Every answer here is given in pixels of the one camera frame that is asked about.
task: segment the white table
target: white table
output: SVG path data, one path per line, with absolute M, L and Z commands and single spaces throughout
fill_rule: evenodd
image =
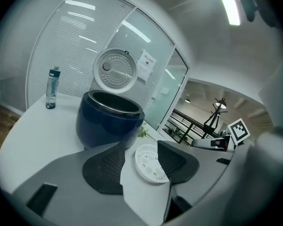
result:
M 83 150 L 75 132 L 76 114 L 81 98 L 58 94 L 57 107 L 45 107 L 45 96 L 33 104 L 18 120 L 0 149 L 0 187 L 13 193 L 24 181 L 51 161 Z M 148 133 L 156 140 L 165 140 L 154 129 Z M 148 225 L 163 222 L 169 183 L 152 185 L 135 169 L 133 155 L 142 144 L 157 145 L 148 138 L 137 138 L 125 152 L 121 172 L 124 198 L 131 209 Z

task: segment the water bottle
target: water bottle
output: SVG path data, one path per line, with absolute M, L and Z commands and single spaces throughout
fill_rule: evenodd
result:
M 58 79 L 60 77 L 61 71 L 59 67 L 54 67 L 49 71 L 49 77 L 47 81 L 46 89 L 46 108 L 53 109 L 56 107 L 56 98 L 58 90 Z

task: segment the small plant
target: small plant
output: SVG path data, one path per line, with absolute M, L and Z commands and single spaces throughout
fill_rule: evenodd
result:
M 175 133 L 179 136 L 179 137 L 181 137 L 183 134 L 181 133 L 181 131 L 179 130 L 179 128 L 177 128 L 176 127 L 176 129 L 175 129 Z
M 146 130 L 146 129 L 144 128 L 145 125 L 146 125 L 146 123 L 143 123 L 143 125 L 141 126 L 141 130 L 140 130 L 140 132 L 138 133 L 138 137 L 143 138 L 143 137 L 145 137 L 145 136 L 147 135 L 148 130 Z

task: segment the plate lid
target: plate lid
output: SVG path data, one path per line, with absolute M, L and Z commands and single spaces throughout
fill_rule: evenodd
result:
M 109 48 L 96 58 L 93 76 L 102 90 L 124 93 L 131 89 L 137 80 L 137 64 L 125 49 Z
M 144 144 L 135 151 L 135 166 L 140 176 L 151 183 L 169 181 L 158 161 L 157 146 Z

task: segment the rice cooker inner lid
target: rice cooker inner lid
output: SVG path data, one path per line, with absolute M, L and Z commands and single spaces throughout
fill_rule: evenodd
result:
M 96 58 L 93 76 L 102 90 L 115 94 L 124 93 L 131 89 L 137 80 L 137 64 L 125 49 L 109 48 Z

